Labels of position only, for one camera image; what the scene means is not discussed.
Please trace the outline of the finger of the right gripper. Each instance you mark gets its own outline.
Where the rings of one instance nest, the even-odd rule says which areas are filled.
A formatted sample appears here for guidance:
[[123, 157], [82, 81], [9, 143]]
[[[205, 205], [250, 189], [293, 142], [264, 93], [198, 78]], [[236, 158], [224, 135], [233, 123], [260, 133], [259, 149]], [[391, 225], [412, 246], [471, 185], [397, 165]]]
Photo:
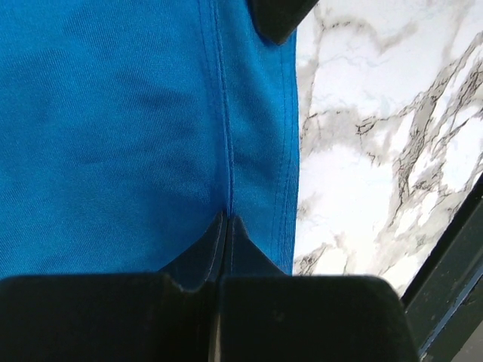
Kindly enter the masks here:
[[318, 0], [250, 0], [255, 28], [265, 39], [284, 44]]

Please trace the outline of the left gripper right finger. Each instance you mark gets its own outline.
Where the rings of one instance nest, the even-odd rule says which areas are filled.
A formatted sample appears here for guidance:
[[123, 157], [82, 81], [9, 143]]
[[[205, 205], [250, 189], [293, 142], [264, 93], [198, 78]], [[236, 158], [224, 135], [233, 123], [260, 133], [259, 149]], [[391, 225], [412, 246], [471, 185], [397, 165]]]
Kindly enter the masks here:
[[415, 361], [399, 297], [383, 279], [289, 276], [229, 221], [220, 281], [221, 361]]

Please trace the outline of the blue satin napkin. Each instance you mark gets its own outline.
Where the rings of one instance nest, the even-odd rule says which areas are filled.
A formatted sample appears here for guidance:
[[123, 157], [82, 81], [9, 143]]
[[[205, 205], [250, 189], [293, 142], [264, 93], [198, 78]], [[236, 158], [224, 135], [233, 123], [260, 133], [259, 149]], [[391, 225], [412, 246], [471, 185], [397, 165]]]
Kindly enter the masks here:
[[157, 271], [222, 211], [290, 272], [295, 52], [245, 1], [3, 1], [2, 277]]

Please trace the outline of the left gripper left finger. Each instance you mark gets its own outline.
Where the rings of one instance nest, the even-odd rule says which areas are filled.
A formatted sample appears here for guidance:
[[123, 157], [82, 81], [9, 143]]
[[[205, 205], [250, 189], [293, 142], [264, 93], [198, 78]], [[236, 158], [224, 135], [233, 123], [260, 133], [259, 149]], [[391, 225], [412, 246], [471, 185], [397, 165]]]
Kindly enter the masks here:
[[227, 218], [162, 270], [1, 282], [3, 361], [207, 361]]

